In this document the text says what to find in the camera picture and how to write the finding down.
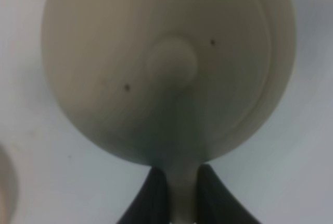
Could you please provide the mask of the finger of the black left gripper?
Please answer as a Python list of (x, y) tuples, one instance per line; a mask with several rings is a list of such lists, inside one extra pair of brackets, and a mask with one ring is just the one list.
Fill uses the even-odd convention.
[(196, 223), (260, 223), (237, 201), (208, 164), (198, 169), (196, 194)]
[(169, 190), (161, 169), (151, 168), (139, 193), (118, 223), (170, 223)]

